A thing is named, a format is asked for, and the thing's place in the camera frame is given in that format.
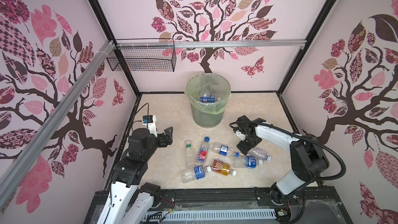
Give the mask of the long clear bottle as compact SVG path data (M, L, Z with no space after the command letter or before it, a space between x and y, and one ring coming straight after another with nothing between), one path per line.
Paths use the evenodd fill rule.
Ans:
M259 149L257 147L253 147L251 150L249 150L248 155L254 156L259 160L262 161L271 161L271 156L264 150Z

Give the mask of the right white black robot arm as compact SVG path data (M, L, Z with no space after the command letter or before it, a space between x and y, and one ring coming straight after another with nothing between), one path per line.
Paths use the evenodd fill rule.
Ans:
M319 143L314 136L289 132L261 118L249 120L245 115L230 123L229 126L240 138L237 148L244 155L262 140L270 141L289 152L291 169L272 185L269 193L275 205L286 203L288 196L294 191L313 182L335 180L346 174L347 167L343 159L335 151ZM326 152L337 160L341 169L336 175L321 177L320 174L330 166Z

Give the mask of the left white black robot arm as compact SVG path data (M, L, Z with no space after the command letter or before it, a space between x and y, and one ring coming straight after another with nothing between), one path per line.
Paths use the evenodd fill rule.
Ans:
M149 209L160 202L160 186L145 183L139 188L139 184L155 151L172 145L173 128L160 134L156 128L138 128L129 136L128 143L128 149L114 169L98 224L139 224Z

